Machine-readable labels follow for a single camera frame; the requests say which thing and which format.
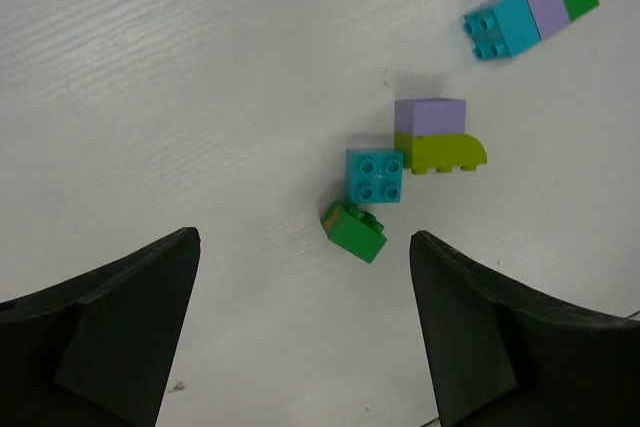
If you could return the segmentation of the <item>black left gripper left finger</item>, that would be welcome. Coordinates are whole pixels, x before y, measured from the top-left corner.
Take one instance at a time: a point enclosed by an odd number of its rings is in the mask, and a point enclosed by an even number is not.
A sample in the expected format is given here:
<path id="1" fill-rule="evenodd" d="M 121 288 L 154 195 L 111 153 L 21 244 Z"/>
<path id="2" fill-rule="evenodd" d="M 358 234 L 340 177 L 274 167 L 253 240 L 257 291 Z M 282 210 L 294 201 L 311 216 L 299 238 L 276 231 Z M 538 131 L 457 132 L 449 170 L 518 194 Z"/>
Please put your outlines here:
<path id="1" fill-rule="evenodd" d="M 185 227 L 2 302 L 2 425 L 155 425 L 200 253 Z"/>

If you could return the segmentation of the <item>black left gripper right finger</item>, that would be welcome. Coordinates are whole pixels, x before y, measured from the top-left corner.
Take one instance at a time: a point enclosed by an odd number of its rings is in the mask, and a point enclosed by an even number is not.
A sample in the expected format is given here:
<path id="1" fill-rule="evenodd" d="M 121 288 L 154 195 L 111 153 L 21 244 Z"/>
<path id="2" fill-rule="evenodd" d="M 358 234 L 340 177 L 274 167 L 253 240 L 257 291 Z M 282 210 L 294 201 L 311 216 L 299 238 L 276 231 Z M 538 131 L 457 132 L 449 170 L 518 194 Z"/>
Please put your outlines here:
<path id="1" fill-rule="evenodd" d="M 639 324 L 528 287 L 420 231 L 410 269 L 444 426 L 635 426 Z"/>

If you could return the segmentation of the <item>green small lego brick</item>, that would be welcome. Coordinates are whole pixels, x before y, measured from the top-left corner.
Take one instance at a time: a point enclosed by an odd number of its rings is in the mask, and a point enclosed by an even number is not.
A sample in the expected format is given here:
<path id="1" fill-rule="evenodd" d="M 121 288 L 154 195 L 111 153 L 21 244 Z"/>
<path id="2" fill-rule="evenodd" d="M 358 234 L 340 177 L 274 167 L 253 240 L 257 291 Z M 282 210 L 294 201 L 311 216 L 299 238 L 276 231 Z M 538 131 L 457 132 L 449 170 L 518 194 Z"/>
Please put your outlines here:
<path id="1" fill-rule="evenodd" d="M 384 225 L 372 213 L 346 200 L 334 201 L 320 222 L 331 242 L 367 264 L 375 260 L 387 241 Z"/>

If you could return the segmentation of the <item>lilac and lime lego stack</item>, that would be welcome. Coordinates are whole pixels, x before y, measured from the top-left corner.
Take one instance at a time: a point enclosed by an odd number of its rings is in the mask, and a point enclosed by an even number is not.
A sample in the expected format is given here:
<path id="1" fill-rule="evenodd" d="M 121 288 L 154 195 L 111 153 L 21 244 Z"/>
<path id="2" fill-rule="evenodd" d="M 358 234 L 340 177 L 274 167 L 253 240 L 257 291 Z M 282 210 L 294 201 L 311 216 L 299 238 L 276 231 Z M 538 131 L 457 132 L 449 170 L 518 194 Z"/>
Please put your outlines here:
<path id="1" fill-rule="evenodd" d="M 466 132 L 467 102 L 455 98 L 394 103 L 394 148 L 414 174 L 474 171 L 488 162 L 483 144 Z"/>

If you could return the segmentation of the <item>teal small lego brick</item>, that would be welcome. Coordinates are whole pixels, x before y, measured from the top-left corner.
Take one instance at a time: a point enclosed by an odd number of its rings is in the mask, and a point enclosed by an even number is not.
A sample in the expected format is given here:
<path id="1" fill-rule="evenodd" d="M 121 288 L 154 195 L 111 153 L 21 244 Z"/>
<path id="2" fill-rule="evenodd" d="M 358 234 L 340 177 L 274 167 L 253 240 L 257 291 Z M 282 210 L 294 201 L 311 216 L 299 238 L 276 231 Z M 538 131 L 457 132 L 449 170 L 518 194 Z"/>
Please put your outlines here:
<path id="1" fill-rule="evenodd" d="M 345 195 L 355 204 L 399 203 L 404 154 L 387 134 L 357 134 L 346 149 Z"/>

